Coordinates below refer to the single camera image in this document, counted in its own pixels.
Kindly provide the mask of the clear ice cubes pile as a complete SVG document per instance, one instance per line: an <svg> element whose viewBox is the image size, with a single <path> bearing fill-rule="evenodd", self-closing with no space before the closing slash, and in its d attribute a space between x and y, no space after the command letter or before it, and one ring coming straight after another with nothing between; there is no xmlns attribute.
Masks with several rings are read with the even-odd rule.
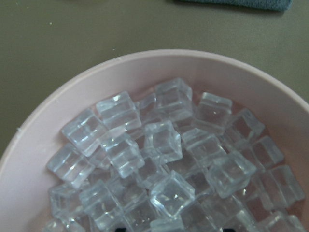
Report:
<svg viewBox="0 0 309 232"><path fill-rule="evenodd" d="M99 101L48 161L45 232L303 232L305 194L254 114L180 78Z"/></svg>

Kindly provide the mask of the grey folded cloth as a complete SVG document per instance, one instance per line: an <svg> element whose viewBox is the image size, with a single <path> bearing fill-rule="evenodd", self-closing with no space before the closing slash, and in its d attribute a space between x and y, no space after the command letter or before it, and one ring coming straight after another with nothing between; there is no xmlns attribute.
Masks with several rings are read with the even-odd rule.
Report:
<svg viewBox="0 0 309 232"><path fill-rule="evenodd" d="M183 0L183 2L225 4L272 11L286 11L293 3L292 0Z"/></svg>

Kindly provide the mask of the pink bowl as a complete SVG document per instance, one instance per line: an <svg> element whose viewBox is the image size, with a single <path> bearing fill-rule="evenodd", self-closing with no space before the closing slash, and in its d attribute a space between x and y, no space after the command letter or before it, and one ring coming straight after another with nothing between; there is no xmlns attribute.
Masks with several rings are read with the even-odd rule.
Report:
<svg viewBox="0 0 309 232"><path fill-rule="evenodd" d="M0 229L39 232L51 219L48 189L58 178L46 163L65 143L61 128L85 108L128 91L135 99L174 77L196 92L230 98L262 121L309 190L309 106L272 76L225 56L194 50L152 50L101 63L68 81L27 118L0 162Z"/></svg>

